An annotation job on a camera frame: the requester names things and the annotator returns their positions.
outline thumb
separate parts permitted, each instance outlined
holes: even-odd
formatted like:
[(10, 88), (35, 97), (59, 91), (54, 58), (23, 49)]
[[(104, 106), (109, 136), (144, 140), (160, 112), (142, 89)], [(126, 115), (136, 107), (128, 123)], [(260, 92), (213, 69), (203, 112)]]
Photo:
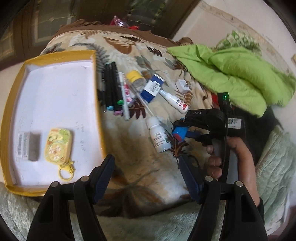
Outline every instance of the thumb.
[(239, 160), (239, 180), (244, 183), (255, 204), (259, 203), (255, 165), (250, 150), (239, 137), (228, 137), (227, 143), (231, 148), (235, 149)]

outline blue gripper pad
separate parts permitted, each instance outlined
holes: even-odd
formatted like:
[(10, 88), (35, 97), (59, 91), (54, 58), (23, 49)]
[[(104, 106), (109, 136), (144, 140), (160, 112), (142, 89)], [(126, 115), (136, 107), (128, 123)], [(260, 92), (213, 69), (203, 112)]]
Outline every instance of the blue gripper pad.
[(95, 189), (92, 197), (94, 204), (103, 198), (114, 169), (115, 159), (112, 155), (108, 154), (91, 181), (91, 185), (94, 184)]
[(187, 155), (181, 155), (179, 158), (179, 169), (191, 198), (199, 203), (201, 199), (200, 194), (204, 188), (203, 175), (200, 167), (193, 166)]

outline cardboard tray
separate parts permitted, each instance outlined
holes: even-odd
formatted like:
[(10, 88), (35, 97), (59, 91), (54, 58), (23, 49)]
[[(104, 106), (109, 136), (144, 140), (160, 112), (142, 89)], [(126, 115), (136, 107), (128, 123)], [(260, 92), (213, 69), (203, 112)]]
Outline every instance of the cardboard tray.
[[(69, 129), (73, 136), (70, 157), (76, 171), (68, 182), (59, 178), (58, 165), (44, 157), (47, 135), (53, 127)], [(37, 161), (17, 160), (20, 131), (37, 137)], [(42, 196), (53, 181), (64, 184), (89, 175), (105, 156), (95, 52), (64, 51), (25, 61), (8, 96), (0, 132), (6, 187), (16, 194)]]

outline finger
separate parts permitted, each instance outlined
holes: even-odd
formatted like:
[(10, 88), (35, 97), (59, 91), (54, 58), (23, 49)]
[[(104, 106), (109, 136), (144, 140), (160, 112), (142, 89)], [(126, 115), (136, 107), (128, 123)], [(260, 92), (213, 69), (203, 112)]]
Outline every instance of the finger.
[(208, 154), (214, 154), (214, 147), (212, 145), (207, 146), (206, 150)]
[(208, 175), (212, 176), (213, 178), (219, 178), (222, 175), (222, 169), (219, 167), (210, 166), (207, 169)]
[(215, 155), (211, 155), (207, 162), (210, 166), (216, 166), (216, 167), (218, 167), (222, 164), (221, 158), (217, 157)]

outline key ring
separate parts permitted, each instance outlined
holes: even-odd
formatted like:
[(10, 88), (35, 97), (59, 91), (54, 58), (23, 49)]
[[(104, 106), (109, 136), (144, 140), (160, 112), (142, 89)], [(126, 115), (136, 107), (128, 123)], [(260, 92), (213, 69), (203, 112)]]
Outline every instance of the key ring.
[[(69, 159), (69, 162), (65, 163), (64, 165), (59, 166), (58, 175), (59, 175), (60, 179), (62, 179), (63, 181), (72, 180), (72, 178), (74, 177), (74, 172), (75, 172), (75, 168), (72, 166), (73, 163), (74, 162)], [(67, 171), (68, 173), (70, 173), (71, 176), (69, 178), (64, 178), (61, 174), (61, 170)]]

